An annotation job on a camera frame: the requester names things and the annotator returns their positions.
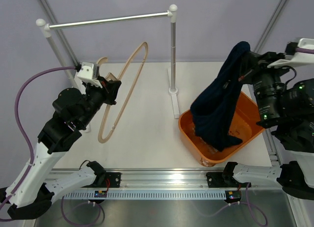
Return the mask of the navy blue shorts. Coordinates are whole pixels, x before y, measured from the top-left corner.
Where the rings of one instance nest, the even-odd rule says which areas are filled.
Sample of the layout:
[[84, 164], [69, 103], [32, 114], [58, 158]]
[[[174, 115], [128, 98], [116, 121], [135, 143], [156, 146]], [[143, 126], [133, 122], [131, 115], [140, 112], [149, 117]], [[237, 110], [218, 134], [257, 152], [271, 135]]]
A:
[[215, 80], [190, 107], [195, 135], [219, 152], [242, 143], [240, 138], [229, 135], [229, 129], [242, 89], [242, 83], [238, 81], [241, 57], [249, 51], [248, 42], [237, 43]]

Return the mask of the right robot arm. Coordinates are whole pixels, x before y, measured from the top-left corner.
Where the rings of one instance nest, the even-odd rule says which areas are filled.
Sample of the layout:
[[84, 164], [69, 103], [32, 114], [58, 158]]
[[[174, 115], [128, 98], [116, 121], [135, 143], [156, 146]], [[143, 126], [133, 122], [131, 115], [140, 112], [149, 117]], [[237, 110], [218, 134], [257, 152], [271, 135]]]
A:
[[246, 53], [241, 59], [239, 82], [251, 84], [263, 128], [274, 128], [284, 149], [294, 160], [275, 167], [228, 162], [222, 173], [229, 187], [247, 184], [279, 185], [299, 199], [314, 198], [314, 81], [306, 79], [288, 88], [281, 76], [305, 61], [286, 60], [283, 53]]

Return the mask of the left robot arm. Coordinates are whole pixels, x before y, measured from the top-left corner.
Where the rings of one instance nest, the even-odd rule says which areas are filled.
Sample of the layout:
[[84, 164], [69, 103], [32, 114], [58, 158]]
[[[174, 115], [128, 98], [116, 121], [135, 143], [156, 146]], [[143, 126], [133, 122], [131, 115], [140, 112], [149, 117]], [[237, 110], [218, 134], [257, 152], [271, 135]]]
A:
[[100, 187], [107, 183], [105, 169], [96, 161], [67, 178], [45, 182], [57, 161], [70, 150], [103, 104], [116, 104], [121, 81], [99, 78], [99, 87], [85, 85], [86, 93], [67, 88], [52, 103], [55, 112], [38, 135], [34, 159], [26, 165], [29, 173], [15, 191], [15, 185], [0, 190], [1, 203], [9, 203], [12, 220], [31, 220], [42, 216], [62, 196], [84, 186]]

